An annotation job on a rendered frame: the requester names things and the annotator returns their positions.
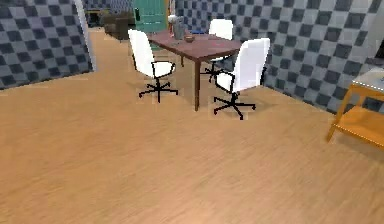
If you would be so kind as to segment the brown wooden dining table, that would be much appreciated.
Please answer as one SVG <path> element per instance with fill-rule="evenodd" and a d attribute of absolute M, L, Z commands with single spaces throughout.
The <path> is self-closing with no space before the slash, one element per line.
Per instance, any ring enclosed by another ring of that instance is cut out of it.
<path fill-rule="evenodd" d="M 194 62 L 194 110 L 199 109 L 200 103 L 200 68 L 203 62 L 208 60 L 234 55 L 240 47 L 241 42 L 214 37 L 209 34 L 195 35 L 191 43 L 185 40 L 172 38 L 167 30 L 155 34 L 149 34 L 148 40 L 183 59 L 187 58 Z"/>

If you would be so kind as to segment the white swivel office chair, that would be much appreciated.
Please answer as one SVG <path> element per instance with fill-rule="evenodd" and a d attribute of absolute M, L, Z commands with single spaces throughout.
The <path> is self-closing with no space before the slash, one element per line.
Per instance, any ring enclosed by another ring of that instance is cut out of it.
<path fill-rule="evenodd" d="M 237 99 L 241 91 L 261 84 L 261 76 L 269 48 L 269 38 L 247 40 L 240 47 L 233 70 L 231 72 L 226 70 L 216 72 L 215 86 L 230 94 L 231 99 L 226 100 L 215 96 L 213 101 L 221 101 L 223 105 L 215 108 L 214 114 L 232 107 L 238 113 L 239 119 L 243 120 L 244 116 L 239 110 L 240 106 L 250 107 L 252 110 L 256 109 L 255 104 L 237 102 Z"/>
<path fill-rule="evenodd" d="M 210 22 L 208 34 L 210 39 L 221 38 L 231 40 L 233 35 L 233 23 L 231 20 L 227 19 L 213 19 Z M 210 60 L 211 68 L 206 68 L 204 71 L 204 74 L 210 75 L 209 82 L 211 82 L 212 79 L 216 76 L 215 64 L 225 59 L 227 59 L 227 56 L 222 56 Z"/>
<path fill-rule="evenodd" d="M 157 93 L 157 102 L 161 102 L 161 92 L 173 92 L 178 94 L 179 91 L 171 89 L 171 84 L 166 82 L 160 83 L 162 77 L 171 75 L 176 64 L 170 61 L 156 60 L 150 46 L 147 34 L 143 31 L 129 29 L 128 36 L 132 49 L 132 60 L 134 68 L 139 73 L 146 75 L 156 81 L 155 85 L 148 84 L 147 90 L 138 93 L 139 97 L 143 97 L 147 93 Z"/>

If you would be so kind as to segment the dark brown sofa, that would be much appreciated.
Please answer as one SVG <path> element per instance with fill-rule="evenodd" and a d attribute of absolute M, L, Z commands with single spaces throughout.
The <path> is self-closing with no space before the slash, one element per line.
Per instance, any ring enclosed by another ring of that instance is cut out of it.
<path fill-rule="evenodd" d="M 102 24 L 106 34 L 119 41 L 128 40 L 128 30 L 135 27 L 135 18 L 129 11 L 120 14 L 106 14 L 102 17 Z"/>

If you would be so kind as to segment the orange wooden side table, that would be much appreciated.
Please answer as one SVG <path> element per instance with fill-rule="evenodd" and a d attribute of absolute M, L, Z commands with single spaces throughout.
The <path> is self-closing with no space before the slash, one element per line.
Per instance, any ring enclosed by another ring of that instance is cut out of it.
<path fill-rule="evenodd" d="M 384 114 L 362 106 L 366 98 L 384 101 L 384 69 L 373 68 L 352 80 L 326 135 L 336 130 L 384 150 Z"/>

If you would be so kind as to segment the green room door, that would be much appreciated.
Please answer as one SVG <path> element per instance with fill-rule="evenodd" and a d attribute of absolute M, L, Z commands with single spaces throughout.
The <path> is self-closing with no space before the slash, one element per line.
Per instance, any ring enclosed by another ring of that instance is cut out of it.
<path fill-rule="evenodd" d="M 139 8 L 140 21 L 136 21 L 137 30 L 145 33 L 163 31 L 166 25 L 166 7 L 164 0 L 133 0 L 133 12 Z"/>

